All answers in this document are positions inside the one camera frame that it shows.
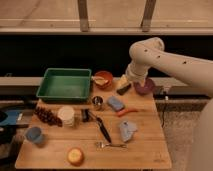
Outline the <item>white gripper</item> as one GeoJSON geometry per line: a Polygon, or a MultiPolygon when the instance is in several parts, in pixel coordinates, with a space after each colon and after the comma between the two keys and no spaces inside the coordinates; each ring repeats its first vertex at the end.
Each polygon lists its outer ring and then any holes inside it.
{"type": "Polygon", "coordinates": [[[123,74],[119,80],[117,81],[116,89],[124,89],[130,86],[130,82],[142,82],[145,80],[146,72],[144,70],[141,70],[139,72],[136,72],[131,68],[131,66],[128,66],[125,74],[123,74]]]}

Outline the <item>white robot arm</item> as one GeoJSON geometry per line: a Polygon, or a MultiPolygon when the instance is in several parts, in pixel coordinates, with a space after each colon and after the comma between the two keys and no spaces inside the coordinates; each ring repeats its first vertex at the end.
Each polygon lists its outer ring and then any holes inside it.
{"type": "Polygon", "coordinates": [[[144,81],[153,67],[181,82],[197,87],[211,98],[194,128],[193,143],[185,171],[213,171],[213,61],[164,51],[158,37],[133,43],[125,75],[129,81],[144,81]]]}

